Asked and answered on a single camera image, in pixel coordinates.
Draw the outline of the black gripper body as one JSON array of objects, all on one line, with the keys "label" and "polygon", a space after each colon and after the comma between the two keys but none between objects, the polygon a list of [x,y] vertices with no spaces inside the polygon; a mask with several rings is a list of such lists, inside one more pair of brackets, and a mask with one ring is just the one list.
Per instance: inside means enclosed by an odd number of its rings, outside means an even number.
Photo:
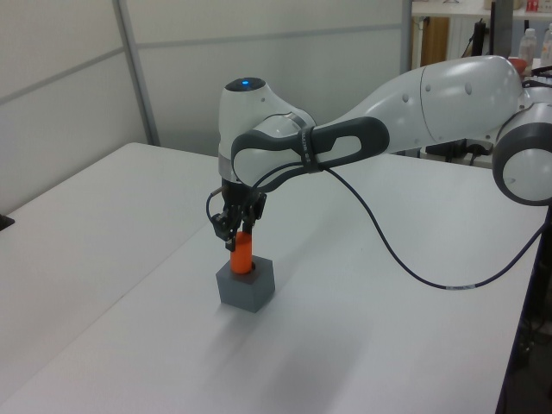
[{"label": "black gripper body", "polygon": [[223,200],[224,206],[240,206],[244,205],[251,198],[253,191],[250,187],[243,183],[235,183],[223,180]]}]

